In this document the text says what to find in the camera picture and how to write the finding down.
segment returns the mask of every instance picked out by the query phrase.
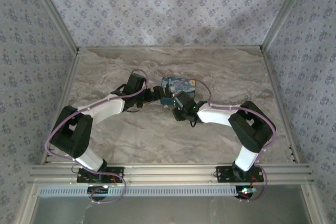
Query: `wall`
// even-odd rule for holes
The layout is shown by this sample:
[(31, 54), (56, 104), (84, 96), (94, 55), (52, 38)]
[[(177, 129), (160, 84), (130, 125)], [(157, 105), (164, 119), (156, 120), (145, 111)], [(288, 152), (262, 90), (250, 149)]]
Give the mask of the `wall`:
[(12, 223), (73, 54), (39, 0), (0, 6), (0, 223)]
[(79, 47), (260, 45), (283, 0), (53, 0)]
[(336, 0), (297, 0), (269, 50), (278, 89), (336, 223)]

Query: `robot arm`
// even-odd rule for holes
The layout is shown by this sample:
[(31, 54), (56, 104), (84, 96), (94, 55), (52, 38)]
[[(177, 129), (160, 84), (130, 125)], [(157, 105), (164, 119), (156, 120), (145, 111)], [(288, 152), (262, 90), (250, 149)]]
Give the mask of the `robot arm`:
[(141, 108), (145, 103), (156, 101), (164, 96), (163, 89), (159, 86), (154, 87), (153, 91), (144, 89), (132, 96), (141, 91), (145, 83), (145, 77), (132, 73), (127, 84), (123, 84), (104, 99), (78, 108), (64, 107), (55, 127), (73, 113), (82, 112), (67, 121), (56, 132), (50, 141), (51, 144), (83, 166), (94, 171), (102, 171), (107, 165), (106, 162), (89, 147), (92, 126), (130, 107), (136, 105)]
[(233, 128), (242, 143), (242, 148), (232, 166), (233, 173), (238, 180), (244, 180), (244, 176), (253, 166), (262, 147), (270, 140), (273, 133), (270, 126), (261, 118), (239, 108), (257, 112), (269, 122), (271, 121), (251, 101), (230, 107), (214, 104), (210, 106), (204, 101), (196, 104), (183, 91), (176, 94), (174, 101), (176, 108), (173, 114), (177, 121), (189, 120), (192, 126), (196, 123), (218, 123)]

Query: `glass panel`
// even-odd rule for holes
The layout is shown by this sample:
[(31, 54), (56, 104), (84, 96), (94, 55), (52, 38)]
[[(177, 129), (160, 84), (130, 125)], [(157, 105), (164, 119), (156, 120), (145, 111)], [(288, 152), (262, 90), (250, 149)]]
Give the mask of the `glass panel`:
[(300, 186), (269, 186), (258, 201), (234, 197), (124, 197), (92, 204), (87, 197), (40, 198), (32, 224), (311, 223)]

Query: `metal bracket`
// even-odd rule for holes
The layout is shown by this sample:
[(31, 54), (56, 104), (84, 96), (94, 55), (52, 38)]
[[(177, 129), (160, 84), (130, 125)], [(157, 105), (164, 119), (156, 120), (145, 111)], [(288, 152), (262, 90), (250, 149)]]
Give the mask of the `metal bracket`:
[[(217, 166), (214, 176), (217, 177), (218, 183), (236, 183), (238, 181), (234, 174), (232, 166)], [(245, 175), (245, 180), (243, 182), (253, 183), (253, 182), (264, 182), (264, 175), (259, 167), (253, 166)]]
[[(108, 166), (104, 170), (105, 173), (116, 173), (121, 177), (124, 177), (124, 167)], [(83, 168), (78, 170), (77, 183), (103, 183), (103, 184), (122, 184), (122, 180), (116, 176), (108, 175), (95, 175)]]

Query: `blue floral pattern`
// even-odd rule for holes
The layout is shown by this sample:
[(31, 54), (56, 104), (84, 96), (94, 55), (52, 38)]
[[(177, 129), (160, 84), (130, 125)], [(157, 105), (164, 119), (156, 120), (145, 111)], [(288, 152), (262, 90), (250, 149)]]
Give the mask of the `blue floral pattern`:
[(269, 50), (278, 90), (336, 223), (336, 1), (297, 0)]
[(39, 0), (0, 0), (0, 223), (40, 162), (73, 57)]
[(284, 0), (53, 0), (79, 47), (260, 45)]

